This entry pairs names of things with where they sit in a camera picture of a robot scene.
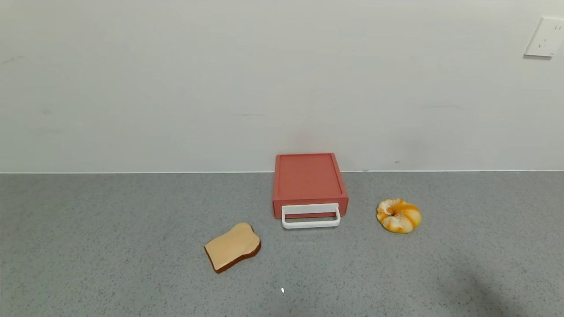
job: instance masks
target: electrical outlet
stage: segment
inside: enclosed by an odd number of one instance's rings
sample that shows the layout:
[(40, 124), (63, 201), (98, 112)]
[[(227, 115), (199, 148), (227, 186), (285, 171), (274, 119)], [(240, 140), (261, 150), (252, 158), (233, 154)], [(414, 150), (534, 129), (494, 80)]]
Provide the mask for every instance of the electrical outlet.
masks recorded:
[(555, 56), (563, 40), (564, 20), (544, 17), (540, 19), (525, 55)]

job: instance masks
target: toy bread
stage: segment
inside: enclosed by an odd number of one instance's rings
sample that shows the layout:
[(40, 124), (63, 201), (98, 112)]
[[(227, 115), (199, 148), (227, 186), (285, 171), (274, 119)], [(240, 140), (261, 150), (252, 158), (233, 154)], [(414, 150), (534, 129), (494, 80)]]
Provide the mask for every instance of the toy bread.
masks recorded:
[(236, 224), (227, 233), (208, 242), (204, 249), (216, 273), (254, 257), (261, 249), (261, 239), (246, 222)]
[(388, 231), (407, 234), (421, 223), (421, 212), (403, 199), (386, 199), (376, 208), (376, 218)]

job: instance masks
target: bagel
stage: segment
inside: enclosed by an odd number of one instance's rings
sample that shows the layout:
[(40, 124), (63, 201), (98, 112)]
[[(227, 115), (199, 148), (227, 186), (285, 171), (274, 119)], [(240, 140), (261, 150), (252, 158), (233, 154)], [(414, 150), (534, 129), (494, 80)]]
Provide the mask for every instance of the bagel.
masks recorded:
[(421, 223), (421, 212), (403, 199), (386, 199), (378, 204), (376, 218), (386, 230), (407, 234)]

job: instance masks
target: bread slice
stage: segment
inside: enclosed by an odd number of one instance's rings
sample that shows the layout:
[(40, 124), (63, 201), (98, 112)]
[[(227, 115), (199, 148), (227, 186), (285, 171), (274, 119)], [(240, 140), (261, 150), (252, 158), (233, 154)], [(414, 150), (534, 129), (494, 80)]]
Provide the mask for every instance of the bread slice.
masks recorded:
[(204, 249), (215, 272), (221, 273), (239, 261), (254, 257), (261, 249), (261, 238), (248, 223), (241, 222), (208, 242)]

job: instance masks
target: white handle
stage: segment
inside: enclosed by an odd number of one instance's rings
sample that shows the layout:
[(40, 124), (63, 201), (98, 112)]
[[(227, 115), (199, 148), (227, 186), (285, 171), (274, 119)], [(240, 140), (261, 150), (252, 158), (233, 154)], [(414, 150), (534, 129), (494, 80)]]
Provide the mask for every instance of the white handle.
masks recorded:
[[(335, 213), (337, 219), (305, 222), (286, 222), (286, 215)], [(286, 229), (337, 227), (341, 223), (339, 204), (309, 204), (282, 206), (282, 226)]]

